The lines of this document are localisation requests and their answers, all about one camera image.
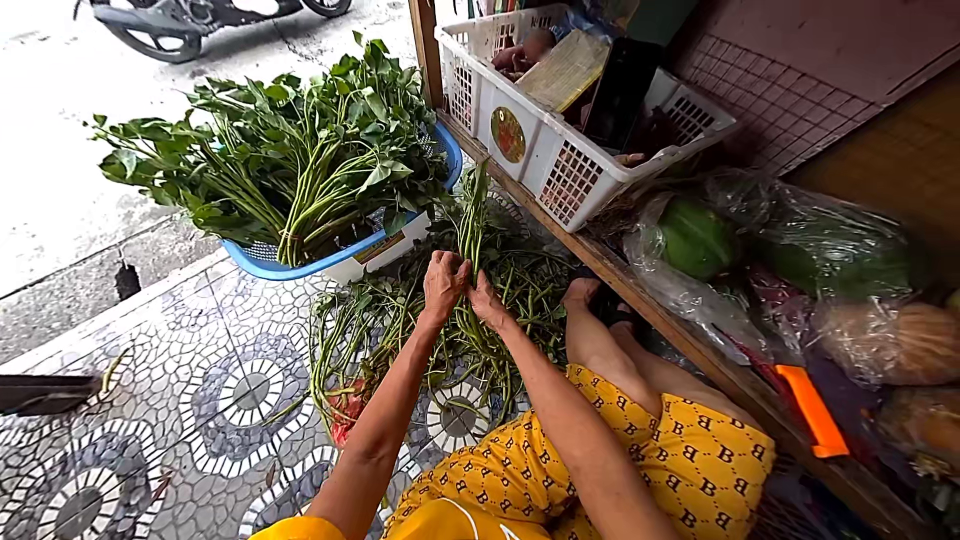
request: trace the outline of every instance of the blue plastic basket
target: blue plastic basket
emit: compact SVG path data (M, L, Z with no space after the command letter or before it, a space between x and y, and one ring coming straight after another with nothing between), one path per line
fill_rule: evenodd
M446 152L446 167L449 169L450 175L447 177L444 187L449 190L460 178L460 171L464 166L464 157L460 152L460 145L457 144L453 135L451 135L440 122L437 122L435 125L433 135L437 139L436 150ZM408 211L407 223L410 223L416 217L416 212ZM292 268L286 264L280 264L276 261L276 246L256 242L252 246L245 248L232 240L226 239L221 240L221 243L224 245L224 248L227 249L227 253L233 258L234 262L237 263L237 266L243 268L248 273L263 280L284 282L316 274L342 260L353 257L386 237L387 234L383 229L380 229L333 255L296 268Z

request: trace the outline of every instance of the pink wall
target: pink wall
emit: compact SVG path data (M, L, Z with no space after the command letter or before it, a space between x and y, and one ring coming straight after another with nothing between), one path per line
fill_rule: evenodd
M960 1L729 0L707 31L889 105L960 58Z

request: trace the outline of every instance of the rubber band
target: rubber band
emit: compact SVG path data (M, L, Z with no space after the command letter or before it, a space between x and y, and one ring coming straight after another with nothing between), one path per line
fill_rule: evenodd
M280 238L290 238L291 240L293 240L293 241L295 241L295 242L298 242L298 241L300 241L300 240L303 240L303 238L302 238L301 236L297 236L296 234L287 233L287 230L286 230L286 229L281 229L281 230L280 230Z

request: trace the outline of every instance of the wooden frame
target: wooden frame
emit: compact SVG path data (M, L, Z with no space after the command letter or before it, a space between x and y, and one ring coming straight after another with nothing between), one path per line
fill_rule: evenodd
M439 110L442 102L440 53L433 37L436 19L427 0L409 0L417 56L423 67L431 103ZM439 111L461 148L479 162L489 157L480 142ZM676 317L654 301L634 277L633 272L607 247L577 233L567 233L544 212L533 194L518 184L492 160L487 172L544 227L554 234L580 260L603 279L621 298L642 315L681 353L697 365L737 405L749 412L777 441L779 449L793 455L822 481L866 523L884 538L936 538L939 532L926 523L890 488L860 463L848 457L820 459L810 450L811 441L793 423L780 397L750 368L728 360L711 345L698 338L686 321Z

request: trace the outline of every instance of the tiled floor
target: tiled floor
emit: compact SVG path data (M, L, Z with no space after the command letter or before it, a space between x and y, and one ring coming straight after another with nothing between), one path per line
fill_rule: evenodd
M139 306L0 366L100 374L126 352L108 392L80 410L0 419L2 538L246 538L302 512L336 462L309 401L262 423L305 390L311 300L335 283L261 281L218 252L157 285L134 297ZM437 402L475 402L476 385ZM421 396L387 501L487 427Z

